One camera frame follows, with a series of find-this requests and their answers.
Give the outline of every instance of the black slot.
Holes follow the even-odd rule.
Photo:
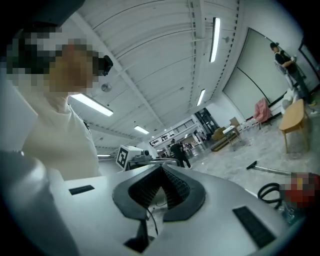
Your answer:
[[[259,248],[268,245],[276,239],[246,206],[233,209],[232,211]]]
[[[84,192],[88,192],[90,190],[94,190],[95,188],[91,185],[87,185],[87,186],[80,186],[80,187],[75,187],[75,188],[71,188],[69,189],[69,192],[71,195],[76,195],[76,194],[81,194]]]

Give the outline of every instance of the wooden table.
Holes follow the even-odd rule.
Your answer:
[[[233,139],[230,139],[229,137],[235,133],[235,135],[238,137],[239,141],[241,141],[241,137],[240,134],[237,130],[237,128],[234,125],[229,126],[227,129],[222,131],[224,136],[226,137],[226,139],[228,140],[229,144],[231,145],[231,147],[233,148]]]
[[[300,130],[302,133],[302,137],[305,143],[305,149],[309,150],[309,143],[307,140],[306,133],[304,132],[304,119],[305,115],[307,118],[307,112],[305,110],[304,100],[299,99],[292,105],[290,105],[284,112],[281,124],[279,129],[282,131],[284,136],[284,143],[285,143],[285,152],[288,153],[288,143],[286,134],[291,133],[293,131]]]

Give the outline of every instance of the smoke detector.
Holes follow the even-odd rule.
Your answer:
[[[230,37],[229,37],[229,36],[227,36],[227,37],[225,37],[225,38],[223,37],[222,39],[225,40],[225,43],[226,43],[226,44],[229,43],[229,41],[230,41]]]
[[[103,85],[101,85],[101,90],[105,93],[110,92],[112,89],[112,86],[109,83],[104,83]]]

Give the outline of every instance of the ceiling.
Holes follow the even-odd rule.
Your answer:
[[[87,0],[67,20],[66,30],[85,35],[114,63],[87,92],[113,110],[112,116],[70,99],[89,123],[99,153],[135,146],[190,116],[199,110],[202,89],[203,103],[212,98],[233,46],[238,11],[238,0]],[[221,27],[210,63],[213,17]],[[112,86],[110,92],[101,90],[103,83]],[[136,125],[150,134],[136,131]]]

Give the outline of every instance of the ceiling beam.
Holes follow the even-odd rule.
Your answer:
[[[89,37],[93,42],[98,46],[99,51],[102,51],[105,55],[108,55],[113,62],[114,68],[119,72],[120,76],[127,83],[127,85],[133,90],[133,92],[138,96],[138,98],[142,101],[142,103],[146,106],[146,108],[150,111],[150,113],[154,116],[154,118],[159,122],[160,125],[164,126],[160,118],[157,116],[155,111],[152,109],[146,98],[139,91],[138,87],[132,81],[132,79],[128,76],[128,73],[123,69],[122,65],[113,55],[113,53],[108,49],[106,44],[101,40],[101,38],[94,32],[92,27],[84,20],[84,18],[77,12],[72,14],[70,18],[77,24],[77,26],[82,30],[82,32]]]
[[[116,132],[116,131],[113,131],[113,130],[109,130],[109,129],[97,126],[95,124],[92,124],[92,123],[88,123],[88,124],[89,124],[90,130],[94,130],[94,131],[97,131],[97,132],[100,132],[100,133],[108,134],[108,135],[111,135],[111,136],[116,136],[116,137],[119,137],[119,138],[123,138],[123,139],[126,139],[126,140],[131,140],[131,141],[135,141],[135,142],[140,142],[141,141],[140,139],[134,138],[132,136],[125,135],[125,134],[122,134],[122,133],[119,133],[119,132]]]
[[[190,102],[188,109],[197,105],[198,97],[200,96],[201,87],[201,66],[203,56],[205,53],[205,39],[206,38],[206,20],[204,10],[204,0],[189,0],[190,11],[194,13],[194,18],[191,17],[191,21],[195,23],[195,68],[194,68],[194,80],[193,89],[190,95]]]

